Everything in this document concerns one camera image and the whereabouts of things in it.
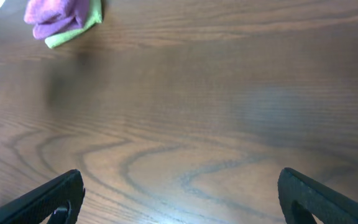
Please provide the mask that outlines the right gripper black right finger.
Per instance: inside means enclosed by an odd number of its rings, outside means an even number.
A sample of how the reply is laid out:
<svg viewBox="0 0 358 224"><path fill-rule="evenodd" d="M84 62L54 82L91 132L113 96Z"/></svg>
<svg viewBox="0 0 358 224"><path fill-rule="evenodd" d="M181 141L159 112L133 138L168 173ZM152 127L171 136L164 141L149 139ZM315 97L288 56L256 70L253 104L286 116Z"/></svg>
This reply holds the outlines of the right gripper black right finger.
<svg viewBox="0 0 358 224"><path fill-rule="evenodd" d="M278 198L289 224L358 224L357 202L289 167L278 178Z"/></svg>

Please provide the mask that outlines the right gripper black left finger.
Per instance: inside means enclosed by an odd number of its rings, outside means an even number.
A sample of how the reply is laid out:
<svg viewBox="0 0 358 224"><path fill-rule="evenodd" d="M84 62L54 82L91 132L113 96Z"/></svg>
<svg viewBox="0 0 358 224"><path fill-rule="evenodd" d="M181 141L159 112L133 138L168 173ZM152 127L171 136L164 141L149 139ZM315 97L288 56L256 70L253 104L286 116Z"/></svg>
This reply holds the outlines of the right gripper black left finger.
<svg viewBox="0 0 358 224"><path fill-rule="evenodd" d="M72 169L1 206L0 223L75 224L84 197L81 172Z"/></svg>

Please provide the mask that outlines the purple microfiber cloth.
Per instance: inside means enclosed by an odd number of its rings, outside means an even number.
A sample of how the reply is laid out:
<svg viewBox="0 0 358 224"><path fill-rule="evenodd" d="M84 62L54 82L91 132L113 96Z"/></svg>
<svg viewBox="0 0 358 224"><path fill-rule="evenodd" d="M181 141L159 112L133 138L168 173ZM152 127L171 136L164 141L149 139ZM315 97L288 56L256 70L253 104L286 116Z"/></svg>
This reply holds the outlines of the purple microfiber cloth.
<svg viewBox="0 0 358 224"><path fill-rule="evenodd" d="M89 9L90 0L30 0L25 9L24 21L28 24L43 24L74 19L82 26Z"/></svg>

